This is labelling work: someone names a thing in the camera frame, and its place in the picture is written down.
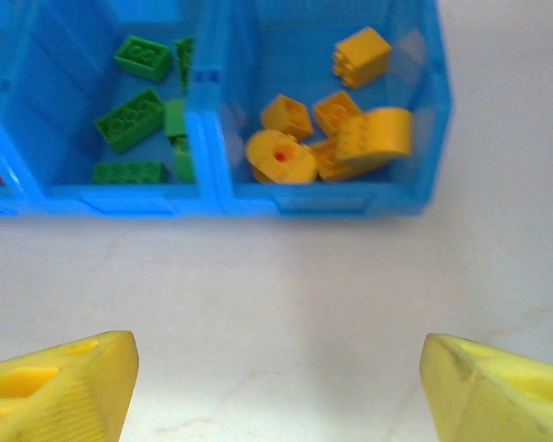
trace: lego stud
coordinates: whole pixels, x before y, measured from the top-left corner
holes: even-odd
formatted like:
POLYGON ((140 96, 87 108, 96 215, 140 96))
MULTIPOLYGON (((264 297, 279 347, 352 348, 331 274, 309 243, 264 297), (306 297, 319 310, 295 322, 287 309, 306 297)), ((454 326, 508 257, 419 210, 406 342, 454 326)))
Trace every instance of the lego stud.
POLYGON ((111 133, 113 136, 121 134, 125 130, 125 121, 120 118, 115 118, 111 122, 111 133))
POLYGON ((136 122, 139 119, 137 110, 133 108, 124 108, 121 116, 126 122, 136 122))
POLYGON ((151 49, 145 49, 141 52, 141 61, 144 63, 152 63, 156 58, 156 53, 151 49))
POLYGON ((141 46, 137 46, 136 44, 129 48, 129 55, 133 58, 141 58, 142 52, 141 46))
POLYGON ((148 99, 144 99, 140 101, 139 104, 137 105, 137 110, 140 111, 141 113, 150 113, 154 110, 154 107, 155 107, 154 103, 152 103, 148 99))
POLYGON ((344 90, 313 105, 313 116, 328 138, 335 138, 343 122, 361 113, 359 106, 344 90))

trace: yellow lego brick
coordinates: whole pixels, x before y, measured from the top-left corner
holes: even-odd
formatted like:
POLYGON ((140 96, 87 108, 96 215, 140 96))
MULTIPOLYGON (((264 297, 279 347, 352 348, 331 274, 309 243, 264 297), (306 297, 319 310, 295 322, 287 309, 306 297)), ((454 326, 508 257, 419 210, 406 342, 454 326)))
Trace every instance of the yellow lego brick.
POLYGON ((359 106, 343 90, 315 103, 313 106, 313 117, 324 131, 324 134, 330 138, 338 134, 344 121, 361 113, 359 106))
POLYGON ((268 178, 264 173, 262 173, 255 167, 252 167, 252 175, 254 176, 254 179, 258 182, 262 182, 264 184, 268 182, 273 182, 270 178, 268 178))
POLYGON ((367 173, 372 169, 353 169, 336 158, 336 141, 333 139, 310 145, 317 162, 317 172, 324 181, 343 181, 367 173))
POLYGON ((310 148, 279 131, 269 129, 254 134, 246 146, 246 157, 276 183, 307 184, 317 178, 317 164, 310 148))
POLYGON ((313 135, 312 120, 307 106, 279 95, 263 110, 262 126, 283 134, 293 135, 298 141, 313 135))
POLYGON ((365 28, 335 46, 334 74, 347 87, 362 87, 387 70, 392 47, 373 28, 365 28))
POLYGON ((429 335, 420 376, 441 442, 553 442, 553 366, 429 335))
POLYGON ((129 331, 0 362, 0 442, 118 441, 137 365, 129 331))
POLYGON ((412 114, 379 108, 346 120, 337 141, 337 158, 353 169, 377 169, 412 153, 412 114))

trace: yellow curved lego piece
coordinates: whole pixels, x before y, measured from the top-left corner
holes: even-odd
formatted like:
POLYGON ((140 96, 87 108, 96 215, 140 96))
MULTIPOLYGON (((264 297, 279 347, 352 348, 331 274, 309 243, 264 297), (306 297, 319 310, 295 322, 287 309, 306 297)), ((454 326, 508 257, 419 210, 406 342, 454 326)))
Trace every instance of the yellow curved lego piece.
POLYGON ((338 134, 338 160, 353 169, 377 169, 412 153, 412 113, 379 108, 346 120, 338 134))
POLYGON ((274 182, 307 184, 317 178, 312 151, 293 136, 275 130, 257 132, 246 146, 250 164, 274 182))
POLYGON ((0 362, 0 442, 118 441, 137 366, 129 331, 0 362))
POLYGON ((337 136, 348 118, 362 112, 347 92, 341 90, 313 105, 313 117, 329 138, 337 136))
POLYGON ((262 112, 262 127, 292 135, 298 141, 313 135, 312 119, 303 103, 277 96, 262 112))
POLYGON ((553 442, 553 366, 431 334, 420 376, 441 442, 553 442))

